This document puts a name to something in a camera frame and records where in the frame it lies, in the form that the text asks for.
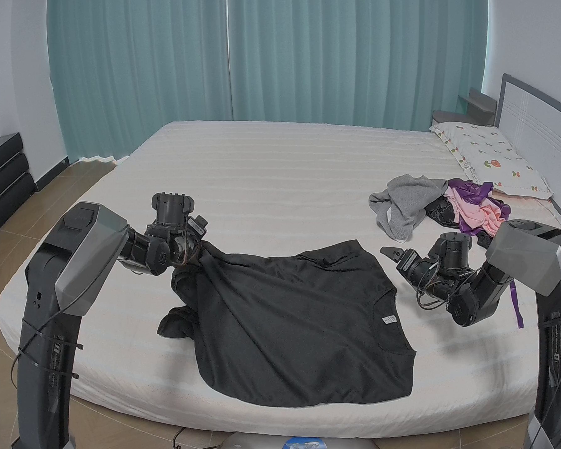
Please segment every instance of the wall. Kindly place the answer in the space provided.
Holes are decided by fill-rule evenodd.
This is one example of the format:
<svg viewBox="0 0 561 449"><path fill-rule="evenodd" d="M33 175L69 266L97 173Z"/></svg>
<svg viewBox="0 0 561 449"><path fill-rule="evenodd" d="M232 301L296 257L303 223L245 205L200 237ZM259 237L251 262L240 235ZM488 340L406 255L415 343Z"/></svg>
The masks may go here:
<svg viewBox="0 0 561 449"><path fill-rule="evenodd" d="M50 83L46 0L0 0L0 135L20 132L37 181L66 157Z"/></svg>
<svg viewBox="0 0 561 449"><path fill-rule="evenodd" d="M503 73L561 101L561 0L488 0L483 90L497 99Z"/></svg>

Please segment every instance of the pink garment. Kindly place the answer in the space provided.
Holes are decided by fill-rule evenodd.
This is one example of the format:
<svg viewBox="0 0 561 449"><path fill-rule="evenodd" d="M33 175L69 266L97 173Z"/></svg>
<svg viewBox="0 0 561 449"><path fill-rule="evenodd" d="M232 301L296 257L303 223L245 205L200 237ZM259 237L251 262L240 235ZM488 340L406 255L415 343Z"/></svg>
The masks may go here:
<svg viewBox="0 0 561 449"><path fill-rule="evenodd" d="M494 236L501 223L505 221L505 218L501 216L501 208L488 198L483 199L480 206L474 205L464 201L455 188L451 187L447 188L444 197L453 206L453 212L455 213L454 221L458 223L459 218L463 218L471 229L482 228L490 236Z"/></svg>

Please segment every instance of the floor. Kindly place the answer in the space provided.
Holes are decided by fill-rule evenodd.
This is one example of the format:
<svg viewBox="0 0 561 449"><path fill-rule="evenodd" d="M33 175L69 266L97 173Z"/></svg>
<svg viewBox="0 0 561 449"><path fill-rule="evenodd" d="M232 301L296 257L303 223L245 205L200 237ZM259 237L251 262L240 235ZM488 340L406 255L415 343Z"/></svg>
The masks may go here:
<svg viewBox="0 0 561 449"><path fill-rule="evenodd" d="M68 167L42 191L31 196L0 230L0 292L12 275L77 198L114 168L113 163L79 162ZM17 437L17 402L9 380L13 353L0 333L0 449ZM460 430L376 439L381 449L500 449L519 448L524 441L526 417L481 424ZM74 398L70 431L77 449L168 449L179 428L116 413ZM186 429L177 442L181 449L202 449L221 444L228 433Z"/></svg>

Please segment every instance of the blue sticker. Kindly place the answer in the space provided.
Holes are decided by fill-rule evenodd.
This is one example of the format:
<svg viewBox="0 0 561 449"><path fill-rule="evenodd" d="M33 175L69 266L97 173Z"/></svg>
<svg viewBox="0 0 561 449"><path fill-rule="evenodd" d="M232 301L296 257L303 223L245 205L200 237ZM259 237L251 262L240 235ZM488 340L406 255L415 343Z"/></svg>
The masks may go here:
<svg viewBox="0 0 561 449"><path fill-rule="evenodd" d="M291 438L285 442L282 449L327 449L320 438Z"/></svg>

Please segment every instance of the bed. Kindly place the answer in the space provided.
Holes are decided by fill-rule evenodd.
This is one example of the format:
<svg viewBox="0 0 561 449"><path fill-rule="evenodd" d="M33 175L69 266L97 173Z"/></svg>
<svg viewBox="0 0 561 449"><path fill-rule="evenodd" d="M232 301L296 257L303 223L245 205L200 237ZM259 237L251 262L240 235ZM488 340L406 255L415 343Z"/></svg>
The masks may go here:
<svg viewBox="0 0 561 449"><path fill-rule="evenodd" d="M503 122L509 118L505 100L500 102ZM76 356L80 378L73 380L72 394L163 423L295 436L393 437L527 413L535 399L538 368L533 292L518 285L523 329L517 328L508 292L492 318L463 328L446 311L419 309L415 292L379 254L381 246L396 244L376 226L367 198L406 172L464 177L433 133L304 123L175 122L82 200L103 203L143 230L154 218L152 194L186 193L195 199L194 214L209 221L207 239L228 253L288 256L358 239L398 289L404 332L418 352L409 397L371 405L272 408L219 394L200 377L192 340L156 334L161 318L180 305L170 289L170 270L153 278L121 265L115 265L83 319L79 341L85 348ZM546 177L551 181L552 175ZM513 217L561 227L561 214L548 201L503 199ZM426 254L444 231L426 218L406 245ZM475 245L470 265L478 267L484 253ZM20 337L26 265L0 296L0 329L13 350Z"/></svg>

